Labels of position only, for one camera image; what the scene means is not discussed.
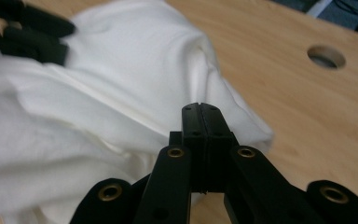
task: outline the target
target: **floor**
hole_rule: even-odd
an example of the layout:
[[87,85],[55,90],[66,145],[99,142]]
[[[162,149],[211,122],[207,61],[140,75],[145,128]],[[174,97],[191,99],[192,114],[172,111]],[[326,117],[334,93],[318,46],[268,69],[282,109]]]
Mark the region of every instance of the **floor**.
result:
[[[307,12],[318,0],[272,0],[298,11]],[[354,30],[358,25],[358,0],[333,0],[319,19]]]

